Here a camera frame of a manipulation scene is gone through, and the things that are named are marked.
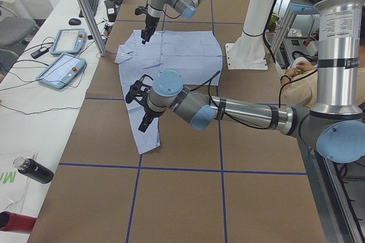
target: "white table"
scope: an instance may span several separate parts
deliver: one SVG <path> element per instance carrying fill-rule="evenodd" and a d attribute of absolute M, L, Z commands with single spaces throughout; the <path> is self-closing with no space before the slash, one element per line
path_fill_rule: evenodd
<path fill-rule="evenodd" d="M 107 19 L 103 1 L 100 0 L 99 2 L 95 16 L 96 23 L 103 21 L 103 18 Z M 76 0 L 61 0 L 27 48 L 41 44 L 45 37 L 55 37 L 59 29 L 84 28 L 87 35 L 90 35 L 91 33 L 84 18 L 81 18 L 82 24 L 79 26 L 70 26 L 68 24 L 70 18 L 78 18 L 79 10 L 80 8 Z M 99 30 L 102 30 L 104 23 L 100 23 L 98 26 Z M 83 48 L 85 49 L 90 42 L 92 41 L 88 40 Z M 33 59 L 30 53 L 36 49 L 21 55 L 19 60 Z M 0 91 L 2 104 L 23 112 L 39 112 L 51 108 L 81 107 L 86 90 L 98 65 L 100 55 L 96 45 L 93 43 L 80 57 L 86 60 L 87 68 L 77 88 L 65 87 L 58 91 L 34 82 L 23 87 Z M 55 60 L 55 57 L 48 52 L 36 60 L 50 64 Z M 45 66 L 35 62 L 19 62 L 14 65 L 11 72 L 17 74 L 23 80 L 31 81 L 35 80 L 44 69 Z M 70 85 L 77 85 L 80 78 L 81 74 Z M 0 84 L 0 90 L 21 84 L 23 82 L 17 77 L 8 74 Z M 79 110 L 59 110 L 27 116 L 0 107 L 0 154 L 37 152 L 36 160 L 52 171 L 56 171 L 78 113 Z M 36 217 L 41 209 L 49 186 L 50 183 L 44 185 L 30 180 L 21 213 Z M 1 243 L 26 242 L 28 237 L 28 234 L 0 232 Z"/>

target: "black mouse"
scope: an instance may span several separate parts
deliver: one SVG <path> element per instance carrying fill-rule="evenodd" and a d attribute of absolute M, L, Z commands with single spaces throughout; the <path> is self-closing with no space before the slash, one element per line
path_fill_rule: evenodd
<path fill-rule="evenodd" d="M 79 19 L 76 19 L 76 18 L 71 18 L 69 21 L 68 21 L 68 24 L 69 25 L 80 25 L 81 24 L 81 21 Z"/>

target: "black keyboard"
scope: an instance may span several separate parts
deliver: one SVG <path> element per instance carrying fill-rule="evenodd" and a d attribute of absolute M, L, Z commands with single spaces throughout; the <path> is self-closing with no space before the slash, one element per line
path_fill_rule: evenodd
<path fill-rule="evenodd" d="M 90 4 L 90 7 L 91 7 L 92 15 L 95 16 L 96 11 L 98 10 L 99 0 L 88 0 L 88 1 L 89 1 L 89 4 Z M 80 18 L 84 17 L 81 10 L 80 10 L 79 17 Z"/>

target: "light blue cloth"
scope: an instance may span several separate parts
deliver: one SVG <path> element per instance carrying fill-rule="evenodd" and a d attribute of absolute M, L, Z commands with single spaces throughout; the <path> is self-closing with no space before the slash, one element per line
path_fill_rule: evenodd
<path fill-rule="evenodd" d="M 142 44 L 141 30 L 134 30 L 124 45 L 119 46 L 115 62 L 119 64 L 120 82 L 126 95 L 130 85 L 142 75 L 157 77 L 164 69 L 177 71 L 187 85 L 200 85 L 215 72 L 222 70 L 222 51 L 211 31 L 156 31 L 150 41 Z M 152 85 L 145 78 L 144 83 Z M 219 76 L 212 85 L 217 86 Z M 129 121 L 139 154 L 160 146 L 158 120 L 145 133 L 138 131 L 144 116 L 136 102 L 127 104 Z"/>

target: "red cylinder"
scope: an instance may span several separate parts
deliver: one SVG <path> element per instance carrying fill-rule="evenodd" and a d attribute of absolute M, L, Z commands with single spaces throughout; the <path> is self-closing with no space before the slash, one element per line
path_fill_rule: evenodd
<path fill-rule="evenodd" d="M 0 213 L 0 230 L 13 233 L 31 233 L 37 219 L 22 214 L 2 212 Z"/>

